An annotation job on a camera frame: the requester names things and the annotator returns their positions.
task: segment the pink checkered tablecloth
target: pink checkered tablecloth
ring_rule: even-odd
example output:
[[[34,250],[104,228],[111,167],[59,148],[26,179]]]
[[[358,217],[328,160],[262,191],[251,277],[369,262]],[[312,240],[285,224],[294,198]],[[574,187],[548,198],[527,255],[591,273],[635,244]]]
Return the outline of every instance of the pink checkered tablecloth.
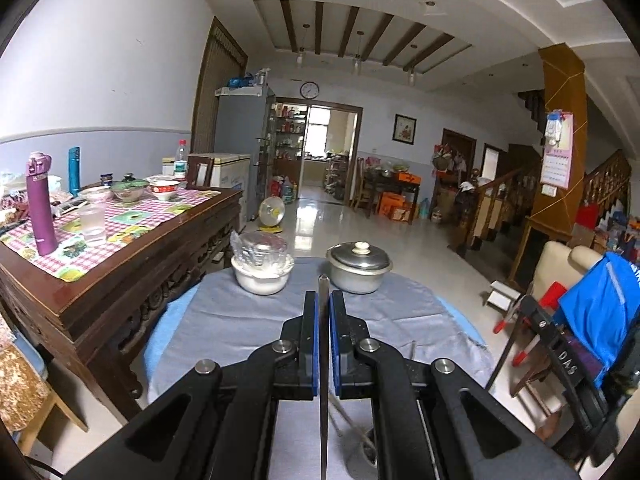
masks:
[[[47,256],[40,256],[36,250],[31,221],[2,235],[0,242],[52,276],[74,282],[136,238],[216,194],[216,191],[179,189],[168,202],[149,194],[138,202],[110,200],[102,204],[107,242],[99,247],[88,247],[84,242],[75,211],[53,221],[58,248]]]

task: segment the glass of water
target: glass of water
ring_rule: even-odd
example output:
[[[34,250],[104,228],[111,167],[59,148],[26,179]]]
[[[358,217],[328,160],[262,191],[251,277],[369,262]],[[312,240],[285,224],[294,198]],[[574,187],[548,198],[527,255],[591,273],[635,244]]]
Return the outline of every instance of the glass of water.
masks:
[[[87,205],[78,210],[80,227],[85,243],[97,247],[106,243],[107,231],[104,228],[104,208],[99,205]]]

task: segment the window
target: window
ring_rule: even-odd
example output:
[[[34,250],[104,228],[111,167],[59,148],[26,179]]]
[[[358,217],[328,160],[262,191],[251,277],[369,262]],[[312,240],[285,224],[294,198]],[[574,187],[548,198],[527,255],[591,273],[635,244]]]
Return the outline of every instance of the window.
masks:
[[[312,156],[325,156],[326,131],[331,117],[330,108],[311,107],[309,126],[306,128],[305,153]]]
[[[495,172],[498,169],[498,157],[500,151],[484,146],[484,158],[482,160],[482,177],[495,179]]]

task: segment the framed picture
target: framed picture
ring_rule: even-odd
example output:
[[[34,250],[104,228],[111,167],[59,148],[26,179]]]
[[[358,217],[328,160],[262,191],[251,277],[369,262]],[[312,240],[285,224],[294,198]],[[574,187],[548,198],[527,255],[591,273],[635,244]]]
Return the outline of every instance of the framed picture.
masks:
[[[404,115],[396,114],[394,123],[394,136],[391,137],[398,142],[413,144],[415,139],[415,119]]]

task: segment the pot lid knob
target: pot lid knob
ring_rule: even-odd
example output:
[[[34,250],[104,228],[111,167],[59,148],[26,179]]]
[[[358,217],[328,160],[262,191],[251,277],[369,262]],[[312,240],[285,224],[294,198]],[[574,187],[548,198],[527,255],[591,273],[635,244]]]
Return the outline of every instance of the pot lid knob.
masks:
[[[355,254],[369,254],[371,250],[369,249],[369,244],[366,242],[356,242],[351,252]]]

